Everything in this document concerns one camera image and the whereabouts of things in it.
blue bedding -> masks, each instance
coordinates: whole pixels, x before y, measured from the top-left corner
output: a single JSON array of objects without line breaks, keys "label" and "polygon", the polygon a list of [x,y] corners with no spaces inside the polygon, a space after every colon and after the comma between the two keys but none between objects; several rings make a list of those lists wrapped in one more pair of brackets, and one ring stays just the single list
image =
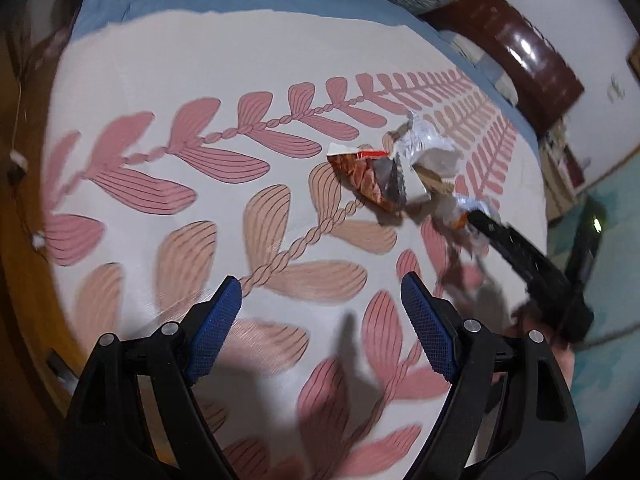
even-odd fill
[{"label": "blue bedding", "polygon": [[516,108],[505,101],[492,83],[446,44],[433,27],[386,0],[84,0],[71,41],[100,30],[109,23],[124,23],[153,12],[170,9],[194,12],[273,9],[331,18],[366,20],[383,25],[405,25],[460,67],[500,107],[530,145],[536,158],[539,158],[536,134],[532,127]]}]

brown headboard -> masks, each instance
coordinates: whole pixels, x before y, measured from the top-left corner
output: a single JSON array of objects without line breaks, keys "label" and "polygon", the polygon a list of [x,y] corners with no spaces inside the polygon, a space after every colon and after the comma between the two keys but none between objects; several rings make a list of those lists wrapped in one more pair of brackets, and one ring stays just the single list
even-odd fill
[{"label": "brown headboard", "polygon": [[584,92],[562,56],[505,0],[457,0],[420,18],[466,36],[505,69],[518,91],[518,109],[539,138]]}]

blue gripper pad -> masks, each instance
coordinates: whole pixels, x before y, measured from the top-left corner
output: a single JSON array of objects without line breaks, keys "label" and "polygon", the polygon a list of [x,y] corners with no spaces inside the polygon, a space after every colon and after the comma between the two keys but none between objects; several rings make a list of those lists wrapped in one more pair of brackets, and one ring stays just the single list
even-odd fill
[{"label": "blue gripper pad", "polygon": [[431,296],[414,272],[407,273],[402,279],[400,295],[431,368],[453,383],[458,376],[454,341],[430,304],[430,300],[445,300]]},{"label": "blue gripper pad", "polygon": [[191,357],[185,373],[191,383],[211,371],[241,305],[240,282],[233,276],[227,276],[209,301],[192,306],[185,316],[181,325],[188,335],[189,325],[199,320],[198,318],[204,318],[194,328],[194,334],[190,335]]}]

textured blue pad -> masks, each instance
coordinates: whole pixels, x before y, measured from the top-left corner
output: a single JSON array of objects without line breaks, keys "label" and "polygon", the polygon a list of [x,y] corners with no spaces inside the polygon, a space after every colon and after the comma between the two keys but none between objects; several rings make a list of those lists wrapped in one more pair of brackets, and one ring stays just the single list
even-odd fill
[{"label": "textured blue pad", "polygon": [[233,278],[191,339],[191,359],[186,375],[192,383],[211,371],[241,305],[242,287],[240,282]]},{"label": "textured blue pad", "polygon": [[402,279],[400,286],[402,305],[414,326],[431,368],[452,383],[458,374],[453,341],[420,290],[416,279],[409,274]]}]

wooden floor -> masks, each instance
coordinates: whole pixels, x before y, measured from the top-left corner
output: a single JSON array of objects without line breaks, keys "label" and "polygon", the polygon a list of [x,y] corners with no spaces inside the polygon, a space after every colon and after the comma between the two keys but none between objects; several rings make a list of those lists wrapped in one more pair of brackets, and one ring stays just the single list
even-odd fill
[{"label": "wooden floor", "polygon": [[[76,372],[84,365],[79,351],[58,306],[56,291],[44,253],[31,248],[29,232],[43,230],[40,213],[40,169],[46,126],[49,93],[57,60],[46,60],[31,73],[22,88],[18,132],[15,148],[28,160],[30,170],[12,189],[0,175],[0,255],[7,288],[22,338],[36,371],[58,409],[65,413],[70,396],[60,387],[48,369],[46,359],[52,349]],[[10,146],[14,110],[0,117],[0,153]]]}]

